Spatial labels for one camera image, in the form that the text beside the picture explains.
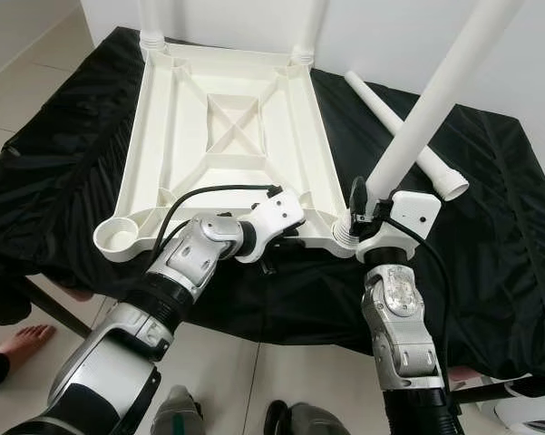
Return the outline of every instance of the white wall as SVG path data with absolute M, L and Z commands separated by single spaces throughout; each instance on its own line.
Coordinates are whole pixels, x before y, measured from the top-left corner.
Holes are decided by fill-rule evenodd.
M 79 0 L 0 0 L 0 71 L 79 4 Z
M 138 28 L 135 0 L 81 0 L 95 43 Z M 168 36 L 286 52 L 309 0 L 158 0 Z M 421 92 L 474 0 L 330 0 L 316 67 Z M 545 0 L 527 0 L 460 102 L 521 120 L 545 171 Z

